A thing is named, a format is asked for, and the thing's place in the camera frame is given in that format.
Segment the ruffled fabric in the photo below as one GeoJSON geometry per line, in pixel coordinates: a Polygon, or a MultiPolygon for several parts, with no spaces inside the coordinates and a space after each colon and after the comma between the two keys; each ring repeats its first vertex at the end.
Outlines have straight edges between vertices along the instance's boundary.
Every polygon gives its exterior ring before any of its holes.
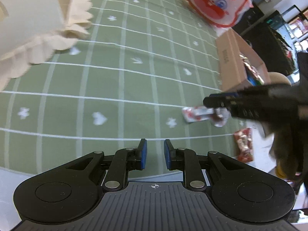
{"type": "Polygon", "coordinates": [[[35,36],[28,43],[0,58],[0,91],[10,79],[25,74],[31,64],[44,63],[52,57],[55,50],[72,47],[78,38],[86,38],[87,28],[91,26],[92,14],[87,12],[92,3],[90,0],[70,0],[65,27],[63,30],[35,36]]]}

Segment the table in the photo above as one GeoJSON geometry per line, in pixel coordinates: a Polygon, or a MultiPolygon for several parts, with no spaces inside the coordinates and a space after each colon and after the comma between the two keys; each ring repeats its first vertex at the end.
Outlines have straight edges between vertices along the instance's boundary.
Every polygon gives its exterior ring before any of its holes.
{"type": "Polygon", "coordinates": [[[230,119],[187,124],[184,106],[220,90],[216,34],[182,0],[92,0],[87,40],[33,65],[0,94],[0,166],[37,174],[146,138],[146,169],[168,173],[163,141],[234,157],[230,119]]]}

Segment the cardboard box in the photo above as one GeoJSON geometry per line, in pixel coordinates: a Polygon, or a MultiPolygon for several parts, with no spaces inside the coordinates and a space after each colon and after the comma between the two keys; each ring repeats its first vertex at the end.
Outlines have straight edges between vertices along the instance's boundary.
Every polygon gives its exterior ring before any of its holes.
{"type": "Polygon", "coordinates": [[[251,87],[240,53],[245,55],[259,72],[266,84],[270,83],[267,68],[257,53],[233,29],[216,39],[220,60],[220,75],[223,91],[236,91],[251,87]]]}

